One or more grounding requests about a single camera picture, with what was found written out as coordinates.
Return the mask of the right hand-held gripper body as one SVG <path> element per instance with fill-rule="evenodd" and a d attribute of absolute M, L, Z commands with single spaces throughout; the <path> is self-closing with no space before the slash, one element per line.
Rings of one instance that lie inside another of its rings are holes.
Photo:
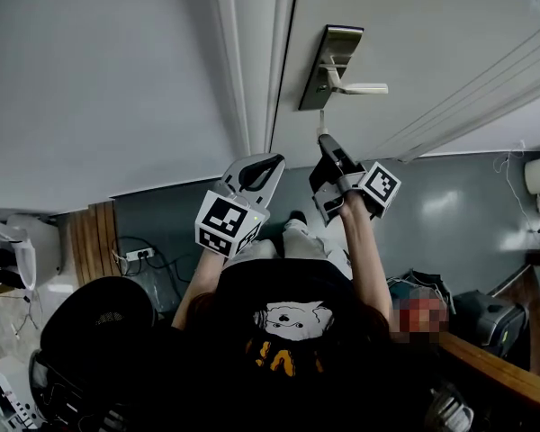
<path fill-rule="evenodd" d="M 401 187 L 401 181 L 379 162 L 367 170 L 341 148 L 322 155 L 310 173 L 309 182 L 312 199 L 325 226 L 339 215 L 347 193 L 362 196 L 372 219 L 386 213 Z"/>

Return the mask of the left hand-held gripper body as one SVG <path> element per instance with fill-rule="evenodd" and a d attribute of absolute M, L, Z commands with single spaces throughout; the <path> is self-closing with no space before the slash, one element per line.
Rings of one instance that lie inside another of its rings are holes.
<path fill-rule="evenodd" d="M 284 169 L 284 157 L 277 153 L 234 161 L 204 196 L 194 222 L 195 242 L 226 258 L 242 251 L 268 221 Z"/>

